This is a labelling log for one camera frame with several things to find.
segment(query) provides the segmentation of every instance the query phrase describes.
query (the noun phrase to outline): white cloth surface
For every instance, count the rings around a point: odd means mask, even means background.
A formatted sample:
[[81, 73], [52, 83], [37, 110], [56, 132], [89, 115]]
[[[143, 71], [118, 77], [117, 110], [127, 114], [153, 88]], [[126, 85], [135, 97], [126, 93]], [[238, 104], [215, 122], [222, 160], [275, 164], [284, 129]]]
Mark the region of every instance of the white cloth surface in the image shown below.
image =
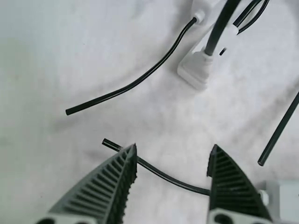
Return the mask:
[[[243, 1], [238, 12], [249, 1]], [[134, 142], [167, 174], [209, 188], [214, 144], [254, 184], [298, 179], [299, 108], [265, 167], [257, 160], [299, 89], [299, 1], [272, 0], [239, 36], [228, 72], [196, 92], [177, 74], [201, 30], [133, 90], [72, 116], [65, 109], [139, 77], [190, 20], [191, 0], [3, 0], [0, 3], [0, 222], [27, 223]], [[126, 224], [204, 224], [208, 197], [138, 166]]]

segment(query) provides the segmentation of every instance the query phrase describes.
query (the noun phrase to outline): electrical cord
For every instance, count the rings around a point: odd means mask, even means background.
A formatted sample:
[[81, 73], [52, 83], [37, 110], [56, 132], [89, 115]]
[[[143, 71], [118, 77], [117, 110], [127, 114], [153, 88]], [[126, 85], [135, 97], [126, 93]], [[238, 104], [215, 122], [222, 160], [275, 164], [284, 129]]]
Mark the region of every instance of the electrical cord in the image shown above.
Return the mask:
[[[119, 152], [122, 147], [115, 144], [114, 142], [108, 140], [108, 139], [104, 139], [102, 144], [108, 148], [111, 148], [113, 149], [114, 151], [116, 152]], [[181, 188], [184, 188], [186, 190], [189, 190], [189, 191], [192, 191], [192, 192], [195, 192], [195, 193], [198, 193], [198, 194], [202, 194], [202, 195], [207, 195], [209, 196], [210, 195], [210, 190], [208, 189], [204, 189], [204, 188], [199, 188], [199, 187], [195, 187], [195, 186], [192, 186], [190, 184], [187, 184], [187, 183], [184, 183], [184, 182], [181, 182], [169, 175], [167, 175], [166, 173], [158, 170], [156, 167], [152, 166], [151, 164], [149, 164], [148, 162], [146, 162], [145, 160], [143, 160], [142, 158], [138, 157], [137, 156], [137, 162], [143, 166], [144, 168], [146, 168], [147, 170], [149, 170], [150, 172], [156, 174], [157, 176], [161, 177], [162, 179], [174, 184], [174, 185], [177, 185], [178, 187], [181, 187]]]
[[221, 34], [241, 0], [227, 0], [206, 44], [205, 53], [212, 56]]
[[252, 0], [250, 4], [244, 9], [244, 11], [239, 15], [239, 17], [234, 21], [234, 25], [239, 27], [247, 16], [252, 12], [252, 10], [261, 2], [262, 0]]
[[263, 14], [264, 10], [266, 9], [269, 1], [270, 0], [264, 0], [264, 2], [262, 4], [260, 10], [257, 12], [257, 14], [245, 26], [243, 26], [241, 29], [239, 29], [238, 34], [244, 32], [246, 29], [248, 29], [249, 27], [251, 27], [252, 24], [254, 24], [258, 20], [258, 18], [260, 18], [260, 16]]
[[134, 87], [136, 87], [137, 85], [139, 85], [141, 82], [143, 82], [146, 78], [148, 78], [151, 74], [153, 74], [174, 52], [174, 50], [177, 48], [178, 44], [180, 43], [180, 41], [182, 40], [183, 36], [185, 35], [185, 33], [190, 29], [190, 27], [196, 23], [197, 19], [193, 18], [185, 27], [184, 29], [181, 31], [181, 33], [179, 34], [177, 40], [175, 41], [175, 43], [173, 44], [173, 46], [170, 48], [170, 50], [166, 53], [166, 55], [157, 63], [155, 64], [150, 70], [148, 70], [147, 72], [145, 72], [142, 76], [140, 76], [138, 79], [136, 79], [135, 81], [133, 81], [132, 83], [130, 83], [129, 85], [122, 87], [119, 90], [113, 91], [111, 93], [108, 93], [104, 96], [98, 97], [96, 99], [90, 100], [88, 102], [85, 102], [83, 104], [80, 104], [78, 106], [72, 107], [70, 109], [67, 109], [66, 115], [71, 115], [74, 113], [77, 113], [79, 111], [85, 110], [89, 107], [92, 107], [94, 105], [100, 104], [106, 100], [112, 99], [114, 97], [117, 97], [131, 89], [133, 89]]
[[274, 134], [272, 135], [271, 139], [269, 140], [266, 148], [264, 149], [261, 157], [258, 159], [258, 164], [260, 166], [264, 166], [265, 162], [267, 161], [272, 149], [274, 148], [277, 140], [279, 139], [281, 133], [283, 132], [285, 126], [289, 122], [291, 116], [293, 115], [297, 105], [299, 103], [299, 92], [297, 93], [297, 96], [293, 100], [291, 106], [285, 113], [284, 117], [282, 118], [281, 122], [279, 123], [278, 127], [276, 128]]

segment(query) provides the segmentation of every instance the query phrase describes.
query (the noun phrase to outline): white plug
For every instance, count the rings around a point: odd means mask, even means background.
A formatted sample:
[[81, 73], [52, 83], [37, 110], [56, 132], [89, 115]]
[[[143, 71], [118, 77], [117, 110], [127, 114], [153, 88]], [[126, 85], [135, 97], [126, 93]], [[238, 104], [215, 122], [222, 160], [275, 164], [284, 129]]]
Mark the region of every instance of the white plug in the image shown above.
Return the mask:
[[213, 26], [178, 65], [178, 74], [198, 90], [205, 89], [211, 74], [218, 73], [224, 65], [228, 64], [229, 55], [234, 48], [233, 45], [237, 42], [238, 28], [234, 25], [228, 25], [217, 43], [214, 54], [212, 56], [207, 55], [205, 47], [212, 29]]
[[299, 223], [299, 181], [266, 182], [269, 199], [264, 201], [273, 219], [288, 224]]

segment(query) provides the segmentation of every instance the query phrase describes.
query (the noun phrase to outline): wire insulation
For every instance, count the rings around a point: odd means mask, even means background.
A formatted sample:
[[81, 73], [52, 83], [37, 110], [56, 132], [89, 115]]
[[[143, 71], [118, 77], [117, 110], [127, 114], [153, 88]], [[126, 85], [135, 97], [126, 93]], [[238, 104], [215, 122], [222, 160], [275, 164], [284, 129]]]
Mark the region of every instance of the wire insulation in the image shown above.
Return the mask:
[[252, 0], [250, 4], [244, 9], [244, 11], [239, 15], [239, 17], [234, 21], [234, 25], [239, 27], [244, 20], [249, 16], [253, 9], [261, 2], [262, 0]]
[[[102, 144], [104, 146], [107, 146], [108, 148], [111, 148], [113, 149], [114, 151], [116, 152], [119, 152], [122, 147], [115, 144], [114, 142], [108, 140], [108, 139], [104, 139]], [[174, 185], [177, 185], [178, 187], [181, 187], [181, 188], [184, 188], [186, 190], [189, 190], [189, 191], [192, 191], [192, 192], [195, 192], [195, 193], [198, 193], [198, 194], [202, 194], [202, 195], [207, 195], [209, 196], [210, 195], [210, 190], [208, 189], [204, 189], [204, 188], [199, 188], [199, 187], [195, 187], [195, 186], [192, 186], [190, 184], [187, 184], [187, 183], [184, 183], [184, 182], [181, 182], [169, 175], [167, 175], [166, 173], [158, 170], [156, 167], [152, 166], [151, 164], [149, 164], [148, 162], [146, 162], [145, 160], [143, 160], [142, 158], [140, 157], [137, 157], [137, 162], [143, 166], [144, 168], [146, 168], [147, 170], [149, 170], [150, 172], [156, 174], [157, 176], [161, 177], [162, 179], [174, 184]]]
[[295, 97], [295, 99], [293, 100], [291, 106], [287, 110], [286, 114], [282, 118], [282, 120], [279, 123], [278, 127], [276, 128], [274, 134], [272, 135], [270, 141], [268, 142], [266, 148], [264, 149], [261, 157], [258, 159], [257, 163], [260, 166], [264, 166], [264, 164], [266, 163], [272, 149], [274, 148], [274, 146], [275, 146], [277, 140], [279, 139], [281, 133], [283, 132], [285, 126], [287, 125], [287, 123], [289, 122], [291, 116], [293, 115], [298, 103], [299, 103], [299, 92], [298, 92], [297, 96]]
[[260, 16], [263, 14], [263, 12], [265, 11], [268, 3], [269, 3], [270, 0], [264, 0], [260, 10], [257, 12], [257, 14], [252, 18], [252, 20], [250, 20], [245, 26], [243, 26], [241, 29], [239, 29], [239, 33], [242, 33], [244, 32], [246, 29], [248, 29], [249, 27], [252, 26], [252, 24], [254, 24], [258, 18], [260, 18]]
[[213, 55], [216, 45], [221, 37], [221, 34], [223, 33], [223, 30], [225, 29], [229, 19], [233, 15], [240, 1], [241, 0], [227, 0], [206, 44], [205, 53], [207, 55]]
[[90, 100], [88, 102], [85, 102], [83, 104], [80, 104], [78, 106], [72, 107], [70, 109], [67, 109], [66, 115], [71, 115], [74, 113], [77, 113], [79, 111], [85, 110], [89, 107], [95, 106], [97, 104], [100, 104], [106, 100], [112, 99], [114, 97], [117, 97], [131, 89], [133, 89], [134, 87], [136, 87], [137, 85], [139, 85], [141, 82], [143, 82], [146, 78], [148, 78], [151, 74], [153, 74], [174, 52], [174, 50], [177, 48], [178, 44], [181, 42], [183, 36], [185, 35], [185, 33], [190, 29], [190, 27], [196, 23], [196, 18], [193, 18], [185, 27], [184, 29], [181, 31], [180, 35], [178, 36], [177, 40], [175, 41], [175, 43], [173, 44], [173, 46], [170, 48], [170, 50], [166, 53], [166, 55], [157, 63], [155, 64], [150, 70], [148, 70], [147, 72], [145, 72], [142, 76], [140, 76], [138, 79], [136, 79], [135, 81], [133, 81], [132, 83], [130, 83], [129, 85], [122, 87], [119, 90], [116, 90], [114, 92], [108, 93], [104, 96], [98, 97], [96, 99]]

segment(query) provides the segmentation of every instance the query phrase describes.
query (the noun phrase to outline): white plastic part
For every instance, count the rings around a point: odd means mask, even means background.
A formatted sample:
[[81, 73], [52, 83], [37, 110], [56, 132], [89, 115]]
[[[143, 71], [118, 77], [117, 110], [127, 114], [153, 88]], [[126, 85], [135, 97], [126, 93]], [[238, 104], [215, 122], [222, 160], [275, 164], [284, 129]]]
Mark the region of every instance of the white plastic part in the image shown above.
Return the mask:
[[212, 25], [219, 16], [224, 0], [193, 0], [191, 17], [196, 17], [196, 24]]
[[[228, 218], [229, 220], [226, 221], [224, 218], [223, 222], [217, 222], [217, 216], [224, 216]], [[273, 224], [267, 219], [256, 217], [256, 216], [250, 216], [250, 215], [245, 215], [242, 213], [234, 212], [234, 211], [229, 211], [225, 209], [213, 209], [209, 211], [208, 217], [207, 217], [207, 224]]]
[[284, 224], [299, 224], [299, 181], [267, 181], [267, 208], [273, 219]]
[[229, 56], [237, 42], [238, 28], [228, 25], [218, 41], [213, 56], [207, 55], [204, 49], [212, 28], [209, 28], [208, 33], [200, 38], [178, 65], [178, 74], [198, 90], [205, 89], [211, 74], [217, 74], [225, 64], [228, 64]]
[[269, 195], [267, 194], [267, 192], [265, 190], [259, 190], [258, 193], [261, 196], [262, 202], [265, 206], [269, 205], [270, 199], [269, 199]]

